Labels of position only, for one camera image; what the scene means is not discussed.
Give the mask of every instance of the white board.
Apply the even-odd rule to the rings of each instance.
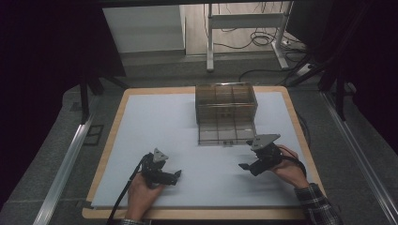
[[[255,93],[257,134],[282,135],[281,143],[299,147],[282,93]],[[163,171],[182,170],[176,186],[167,187],[154,207],[251,207],[299,205],[293,187],[272,172],[253,176],[238,164],[252,164],[249,145],[232,147],[198,145],[194,94],[133,95],[129,97],[106,170],[92,202],[109,207],[126,185],[140,159],[159,148],[167,159]],[[127,194],[120,203],[127,206]]]

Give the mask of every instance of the transparent acrylic box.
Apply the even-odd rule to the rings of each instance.
[[[250,83],[198,84],[195,98],[199,144],[242,144],[254,138],[257,101]]]

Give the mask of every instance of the wooden border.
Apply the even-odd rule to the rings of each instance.
[[[313,176],[314,182],[319,185],[321,190],[325,193],[322,186],[319,174],[314,164],[313,157],[311,156],[310,149],[305,141],[304,134],[301,130],[299,120],[297,118],[293,103],[286,88],[281,86],[255,86],[254,92],[281,92],[283,95],[284,103],[290,114],[290,118],[293,123],[293,127],[296,131],[298,142],[302,153],[307,162],[307,170],[310,171]],[[120,121],[122,120],[123,113],[125,111],[126,104],[130,95],[167,95],[167,94],[194,94],[195,87],[165,87],[165,88],[137,88],[128,89],[125,91],[122,100],[117,110],[114,123],[112,125],[108,140],[105,144],[102,157],[99,161],[96,174],[91,184],[91,188],[88,192],[86,200],[92,202],[97,188],[100,184],[100,180],[105,172],[106,164],[108,163],[109,156],[111,155],[116,133],[119,129]],[[111,214],[111,209],[88,209],[84,208],[82,215],[84,218],[108,218]],[[117,210],[115,218],[123,218],[126,214],[126,210]],[[166,209],[151,209],[149,210],[144,218],[147,219],[304,219],[301,208],[234,208],[234,209],[184,209],[184,208],[166,208]]]

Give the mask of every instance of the wire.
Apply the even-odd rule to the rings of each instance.
[[[278,146],[279,148],[282,148],[283,150],[285,150],[287,153],[289,153],[290,155],[292,155],[292,157],[294,157],[295,159],[298,159],[295,155],[293,155],[293,153],[291,153],[287,148],[282,147],[282,146]]]
[[[311,134],[310,134],[310,130],[308,129],[308,125],[307,125],[307,121],[304,119],[304,117],[301,116],[301,114],[296,111],[296,115],[298,116],[298,121],[301,125],[301,129],[303,129],[304,131],[304,137],[307,141],[308,146],[311,146]]]
[[[144,160],[148,157],[148,155],[143,156],[143,158],[141,158],[141,161],[138,163],[137,167],[135,168],[134,172],[132,173],[129,181],[127,182],[127,184],[125,185],[125,187],[123,188],[122,192],[120,193],[119,197],[116,200],[116,203],[114,205],[114,208],[112,209],[111,215],[109,215],[108,217],[108,221],[106,222],[107,225],[112,225],[114,223],[114,215],[116,212],[117,207],[119,206],[120,202],[122,201],[124,195],[126,194],[127,190],[129,189],[132,180],[134,179],[135,175],[138,173],[138,171],[140,170],[141,165],[143,164]]]
[[[205,10],[205,6],[206,5],[203,4],[203,19],[204,19],[206,36],[208,37],[207,25],[206,25],[206,10]],[[227,8],[228,12],[231,14],[231,11],[229,10],[227,4],[226,4],[226,8]],[[237,30],[237,28],[233,28],[233,29],[230,29],[230,30],[223,30],[222,29],[223,32],[232,32],[232,31],[235,31],[235,30]],[[254,32],[252,32],[251,35],[250,35],[250,38],[251,38],[250,42],[247,43],[244,46],[235,47],[235,46],[230,46],[230,45],[226,45],[226,44],[222,44],[222,43],[213,43],[213,45],[219,45],[219,46],[223,46],[225,48],[230,48],[230,49],[235,49],[235,50],[245,49],[245,48],[249,47],[252,43],[255,46],[260,46],[261,47],[261,46],[269,45],[272,41],[274,41],[275,38],[276,38],[276,34],[278,32],[278,28],[276,28],[275,33],[273,35],[268,34],[265,30],[263,30],[263,31],[257,31],[257,30],[258,30],[258,28],[255,28]],[[259,42],[258,41],[259,39],[264,40],[265,43]]]

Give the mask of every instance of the human hand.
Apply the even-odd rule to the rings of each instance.
[[[134,177],[129,187],[129,208],[125,218],[141,220],[146,210],[158,198],[165,185],[159,185],[156,188],[149,188],[140,172]]]
[[[281,149],[284,156],[299,158],[299,155],[295,151],[286,146],[278,145],[278,147]],[[310,185],[299,165],[292,161],[284,159],[280,164],[272,168],[271,171],[295,188],[302,189]]]

